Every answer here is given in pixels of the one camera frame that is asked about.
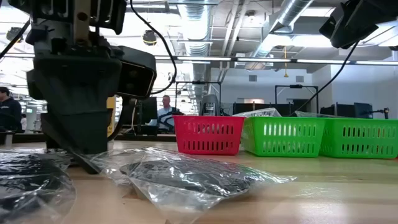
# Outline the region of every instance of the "green plastic basket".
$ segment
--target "green plastic basket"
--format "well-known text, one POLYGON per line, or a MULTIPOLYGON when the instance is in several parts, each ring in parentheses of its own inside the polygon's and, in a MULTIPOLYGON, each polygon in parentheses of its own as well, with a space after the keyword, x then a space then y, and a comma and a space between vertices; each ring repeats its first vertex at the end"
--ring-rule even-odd
POLYGON ((320 154, 338 158, 393 159, 398 120, 327 119, 320 154))
POLYGON ((245 150, 257 156, 317 157, 325 120, 325 118, 246 118, 241 141, 245 150))

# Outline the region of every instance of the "plastic basket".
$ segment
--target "plastic basket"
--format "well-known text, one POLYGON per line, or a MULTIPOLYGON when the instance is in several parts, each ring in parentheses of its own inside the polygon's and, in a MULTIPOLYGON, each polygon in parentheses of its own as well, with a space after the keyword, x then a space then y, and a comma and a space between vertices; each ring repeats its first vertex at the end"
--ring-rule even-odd
POLYGON ((398 120, 327 119, 320 154, 339 158, 393 159, 398 120))
POLYGON ((247 118, 242 143, 257 156, 317 157, 324 126, 323 118, 247 118))
POLYGON ((236 155, 243 117, 173 116, 178 151, 200 155, 236 155))

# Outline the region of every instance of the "table surface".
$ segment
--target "table surface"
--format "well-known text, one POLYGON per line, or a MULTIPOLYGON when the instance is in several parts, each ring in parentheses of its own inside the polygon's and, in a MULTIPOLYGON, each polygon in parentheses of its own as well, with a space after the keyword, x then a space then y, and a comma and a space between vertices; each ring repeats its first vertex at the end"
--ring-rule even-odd
MULTIPOLYGON (((40 148, 42 143, 15 144, 40 148)), ((154 146, 176 150, 172 142, 116 141, 114 149, 154 146)), ((398 160, 201 156, 235 162, 297 179, 268 187, 255 197, 217 205, 195 224, 398 223, 398 160)), ((64 224, 164 224, 149 201, 100 175, 69 168, 77 198, 64 224)))

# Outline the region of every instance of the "person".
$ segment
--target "person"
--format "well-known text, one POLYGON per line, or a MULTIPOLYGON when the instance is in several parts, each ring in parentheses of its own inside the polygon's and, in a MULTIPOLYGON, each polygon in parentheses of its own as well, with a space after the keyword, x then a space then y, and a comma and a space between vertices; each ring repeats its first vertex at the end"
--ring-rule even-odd
POLYGON ((22 125, 21 133, 25 133, 27 126, 26 114, 22 114, 21 125, 22 125))
POLYGON ((181 112, 170 106, 170 97, 163 96, 163 108, 157 111, 157 120, 151 120, 149 126, 158 126, 159 129, 165 129, 167 132, 174 132, 174 119, 173 114, 181 114, 181 112))
POLYGON ((21 119, 21 105, 10 96, 7 87, 0 86, 0 131, 20 131, 21 119))

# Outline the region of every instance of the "red basket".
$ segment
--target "red basket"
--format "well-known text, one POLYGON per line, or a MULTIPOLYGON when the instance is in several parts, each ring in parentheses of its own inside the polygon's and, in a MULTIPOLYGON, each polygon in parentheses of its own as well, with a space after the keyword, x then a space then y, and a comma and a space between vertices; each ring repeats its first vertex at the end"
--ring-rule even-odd
POLYGON ((244 117, 173 116, 178 151, 196 155, 236 155, 244 117))

